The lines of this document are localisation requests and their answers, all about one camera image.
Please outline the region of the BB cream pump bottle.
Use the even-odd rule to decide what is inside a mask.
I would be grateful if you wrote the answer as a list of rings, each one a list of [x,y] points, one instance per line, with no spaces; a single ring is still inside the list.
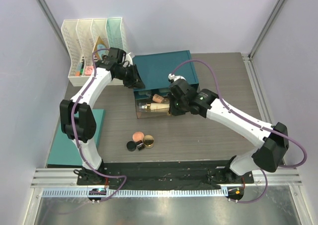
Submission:
[[[167,97],[160,96],[158,94],[151,94],[150,92],[147,92],[146,96],[148,96],[154,103],[169,103],[169,99]]]

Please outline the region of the cream foundation bottle gold pump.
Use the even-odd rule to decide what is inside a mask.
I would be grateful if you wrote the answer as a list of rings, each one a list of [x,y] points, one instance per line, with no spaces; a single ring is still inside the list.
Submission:
[[[140,103],[139,109],[146,112],[167,113],[170,105],[166,103]]]

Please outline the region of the clear acrylic drawer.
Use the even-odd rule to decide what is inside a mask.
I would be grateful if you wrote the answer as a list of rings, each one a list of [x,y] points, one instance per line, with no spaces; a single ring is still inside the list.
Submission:
[[[183,110],[168,89],[135,91],[135,106],[138,119],[158,116],[181,116]]]

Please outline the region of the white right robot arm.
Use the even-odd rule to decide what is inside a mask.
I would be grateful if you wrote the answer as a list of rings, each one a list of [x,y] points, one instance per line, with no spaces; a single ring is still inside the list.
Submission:
[[[240,134],[254,145],[254,149],[233,156],[224,171],[224,176],[231,183],[237,182],[243,175],[252,170],[262,169],[275,172],[289,148],[287,127],[282,123],[275,126],[258,121],[222,101],[220,97],[208,90],[197,91],[182,77],[170,80],[169,112],[173,116],[187,112],[200,115],[223,124]]]

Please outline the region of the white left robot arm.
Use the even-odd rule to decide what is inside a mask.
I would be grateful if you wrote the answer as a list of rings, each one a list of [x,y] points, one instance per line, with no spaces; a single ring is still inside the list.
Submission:
[[[102,91],[114,79],[131,89],[144,88],[133,54],[119,48],[101,48],[92,52],[93,71],[84,86],[69,100],[60,103],[61,130],[73,141],[82,160],[82,166],[90,170],[88,178],[99,185],[106,173],[101,169],[102,158],[97,152],[94,135],[96,121],[92,109]]]

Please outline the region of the teal drawer cabinet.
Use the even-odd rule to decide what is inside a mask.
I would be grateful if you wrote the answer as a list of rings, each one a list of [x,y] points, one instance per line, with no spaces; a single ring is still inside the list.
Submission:
[[[134,89],[135,99],[149,98],[148,93],[166,96],[170,85],[168,75],[178,65],[191,59],[191,53],[188,50],[135,56],[133,63],[137,65],[139,75],[145,85],[143,89]]]

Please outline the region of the pink eraser block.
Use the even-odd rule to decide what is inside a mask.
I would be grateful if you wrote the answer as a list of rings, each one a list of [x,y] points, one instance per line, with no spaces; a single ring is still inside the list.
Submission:
[[[91,76],[92,74],[94,74],[94,67],[93,66],[86,66],[84,71],[83,71],[83,75],[84,76]]]

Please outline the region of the triangular gold teal card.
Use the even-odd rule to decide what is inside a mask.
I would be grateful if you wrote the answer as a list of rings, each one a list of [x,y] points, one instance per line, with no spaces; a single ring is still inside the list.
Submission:
[[[97,60],[102,60],[103,57],[108,54],[108,49],[109,47],[107,46],[107,44],[103,41],[103,39],[100,36],[98,36],[96,38],[96,42],[92,51],[94,57]]]

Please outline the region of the gold round compact jar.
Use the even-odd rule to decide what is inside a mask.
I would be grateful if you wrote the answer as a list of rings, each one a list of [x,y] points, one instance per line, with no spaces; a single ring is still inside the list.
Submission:
[[[154,146],[154,138],[151,135],[145,135],[143,138],[143,144],[145,148],[151,149]]]

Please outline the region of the orange green markers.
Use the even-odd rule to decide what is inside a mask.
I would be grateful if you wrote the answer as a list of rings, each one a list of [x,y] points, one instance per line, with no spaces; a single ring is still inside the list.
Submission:
[[[77,64],[75,76],[82,76],[84,66],[85,66],[85,60],[84,58],[82,58],[81,61]]]

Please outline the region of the small black jar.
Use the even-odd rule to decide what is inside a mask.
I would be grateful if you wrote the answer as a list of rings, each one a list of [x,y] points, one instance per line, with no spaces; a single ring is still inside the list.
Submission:
[[[138,150],[143,150],[145,148],[145,145],[142,140],[136,142],[136,148]]]

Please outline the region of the black round lid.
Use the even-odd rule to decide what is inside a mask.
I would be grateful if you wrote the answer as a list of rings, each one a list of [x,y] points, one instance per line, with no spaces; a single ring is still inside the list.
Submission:
[[[137,146],[136,146],[136,143],[134,141],[128,141],[126,144],[126,148],[128,151],[135,151]]]

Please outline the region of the white perforated file organizer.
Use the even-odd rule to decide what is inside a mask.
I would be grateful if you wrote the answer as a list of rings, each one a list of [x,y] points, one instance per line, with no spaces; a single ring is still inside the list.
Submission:
[[[108,47],[120,48],[129,53],[123,18],[65,19],[61,33],[71,59],[68,79],[73,86],[83,86],[89,76],[75,76],[77,64],[82,58],[85,66],[92,65],[92,51],[100,36]]]

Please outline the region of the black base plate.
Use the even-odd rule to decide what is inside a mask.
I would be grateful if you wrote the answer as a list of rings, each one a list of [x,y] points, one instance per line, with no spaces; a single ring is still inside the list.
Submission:
[[[201,190],[218,184],[254,183],[250,171],[243,177],[226,178],[230,173],[226,160],[105,163],[102,173],[108,178],[85,168],[74,173],[78,185],[108,185],[121,190]]]

